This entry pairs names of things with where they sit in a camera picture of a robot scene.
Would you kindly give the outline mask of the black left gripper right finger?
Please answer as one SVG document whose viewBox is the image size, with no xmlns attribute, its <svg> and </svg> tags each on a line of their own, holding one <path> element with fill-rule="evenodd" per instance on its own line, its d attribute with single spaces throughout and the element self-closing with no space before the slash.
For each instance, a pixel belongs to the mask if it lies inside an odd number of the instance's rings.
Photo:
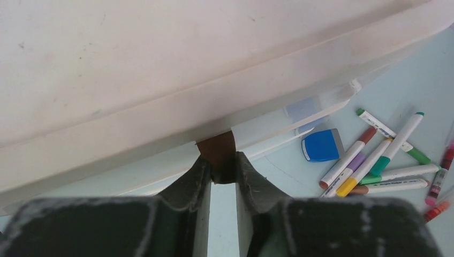
<svg viewBox="0 0 454 257">
<path fill-rule="evenodd" d="M 293 198 L 236 154 L 241 256 L 441 256 L 425 220 L 396 198 Z"/>
</svg>

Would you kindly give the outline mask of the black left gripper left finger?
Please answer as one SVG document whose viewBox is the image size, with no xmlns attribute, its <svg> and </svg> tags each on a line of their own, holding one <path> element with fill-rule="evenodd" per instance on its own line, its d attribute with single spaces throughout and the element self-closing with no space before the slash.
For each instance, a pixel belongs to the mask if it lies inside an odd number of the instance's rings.
<svg viewBox="0 0 454 257">
<path fill-rule="evenodd" d="M 31 200 L 7 225 L 1 256 L 206 255 L 210 172 L 199 157 L 156 195 Z"/>
</svg>

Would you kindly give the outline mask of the white drawer cabinet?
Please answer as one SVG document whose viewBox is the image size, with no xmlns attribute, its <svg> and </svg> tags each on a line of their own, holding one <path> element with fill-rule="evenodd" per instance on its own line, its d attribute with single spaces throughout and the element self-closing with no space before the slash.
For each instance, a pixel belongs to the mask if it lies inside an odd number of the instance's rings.
<svg viewBox="0 0 454 257">
<path fill-rule="evenodd" d="M 1 1 L 1 215 L 233 130 L 346 106 L 453 23 L 453 1 Z"/>
</svg>

